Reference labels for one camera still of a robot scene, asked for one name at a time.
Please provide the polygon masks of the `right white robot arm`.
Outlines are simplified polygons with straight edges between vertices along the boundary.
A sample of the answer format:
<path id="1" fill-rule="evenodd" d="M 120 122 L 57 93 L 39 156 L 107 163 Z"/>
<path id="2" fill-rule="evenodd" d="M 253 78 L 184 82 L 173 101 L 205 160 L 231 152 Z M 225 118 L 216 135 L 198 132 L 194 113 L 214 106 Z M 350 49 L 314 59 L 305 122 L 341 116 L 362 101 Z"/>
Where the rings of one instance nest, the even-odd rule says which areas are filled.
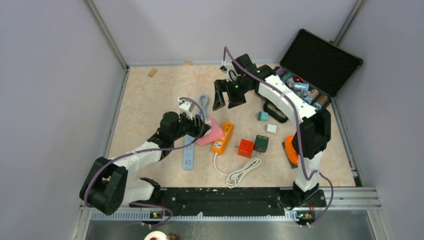
<path id="1" fill-rule="evenodd" d="M 319 189 L 320 161 L 331 139 L 329 111 L 317 110 L 298 97 L 274 69 L 268 65 L 256 66 L 248 54 L 231 63 L 223 59 L 220 70 L 226 73 L 226 78 L 214 81 L 213 111 L 245 104 L 245 94 L 254 91 L 295 124 L 296 132 L 284 141 L 284 149 L 289 159 L 298 159 L 293 200 L 299 206 L 307 206 Z"/>

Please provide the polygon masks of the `green cube socket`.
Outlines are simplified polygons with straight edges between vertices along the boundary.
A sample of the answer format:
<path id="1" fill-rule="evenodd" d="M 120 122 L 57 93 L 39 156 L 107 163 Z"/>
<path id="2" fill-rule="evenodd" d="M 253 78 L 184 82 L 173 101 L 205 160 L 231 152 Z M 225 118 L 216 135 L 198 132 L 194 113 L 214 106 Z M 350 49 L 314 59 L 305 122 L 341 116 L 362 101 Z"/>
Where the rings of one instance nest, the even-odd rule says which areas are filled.
<path id="1" fill-rule="evenodd" d="M 258 153 L 265 153 L 268 149 L 269 137 L 263 135 L 257 135 L 255 137 L 253 150 Z"/>

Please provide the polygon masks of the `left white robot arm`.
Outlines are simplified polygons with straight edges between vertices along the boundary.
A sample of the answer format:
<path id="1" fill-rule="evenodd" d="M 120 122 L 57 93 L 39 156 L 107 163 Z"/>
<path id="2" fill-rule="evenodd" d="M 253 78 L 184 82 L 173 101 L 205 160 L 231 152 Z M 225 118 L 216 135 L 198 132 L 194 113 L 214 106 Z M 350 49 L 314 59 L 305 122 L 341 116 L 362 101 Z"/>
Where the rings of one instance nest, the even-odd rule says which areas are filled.
<path id="1" fill-rule="evenodd" d="M 113 214 L 131 198 L 128 177 L 144 167 L 159 162 L 176 150 L 175 141 L 191 136 L 203 137 L 211 126 L 203 111 L 199 114 L 168 111 L 163 114 L 159 128 L 141 146 L 113 159 L 97 158 L 79 192 L 85 206 L 105 215 Z"/>

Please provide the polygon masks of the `orange power strip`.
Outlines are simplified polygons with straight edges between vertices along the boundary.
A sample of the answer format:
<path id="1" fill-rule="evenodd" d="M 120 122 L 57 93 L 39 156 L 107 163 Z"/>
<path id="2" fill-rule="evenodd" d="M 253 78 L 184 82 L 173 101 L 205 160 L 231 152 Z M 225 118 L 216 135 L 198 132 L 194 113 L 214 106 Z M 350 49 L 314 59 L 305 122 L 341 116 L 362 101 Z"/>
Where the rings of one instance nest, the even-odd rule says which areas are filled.
<path id="1" fill-rule="evenodd" d="M 218 140 L 216 140 L 213 145 L 212 145 L 212 151 L 215 154 L 218 155 L 223 155 L 224 151 L 230 141 L 230 138 L 232 136 L 232 133 L 234 131 L 234 125 L 232 122 L 230 121 L 225 121 L 223 122 L 223 124 L 221 125 L 221 129 L 224 132 L 224 136 L 219 138 Z"/>

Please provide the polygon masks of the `pink triangular power strip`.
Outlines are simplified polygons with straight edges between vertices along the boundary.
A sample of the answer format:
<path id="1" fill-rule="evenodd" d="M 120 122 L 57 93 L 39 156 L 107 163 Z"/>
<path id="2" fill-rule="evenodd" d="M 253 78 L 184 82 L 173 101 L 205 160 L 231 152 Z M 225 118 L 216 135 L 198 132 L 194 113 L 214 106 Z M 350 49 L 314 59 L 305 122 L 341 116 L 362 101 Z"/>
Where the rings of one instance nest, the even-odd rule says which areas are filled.
<path id="1" fill-rule="evenodd" d="M 198 146 L 205 146 L 207 144 L 213 143 L 214 141 L 224 136 L 223 130 L 213 117 L 208 117 L 206 120 L 206 124 L 210 125 L 211 128 L 206 132 L 203 137 L 199 138 L 195 142 Z"/>

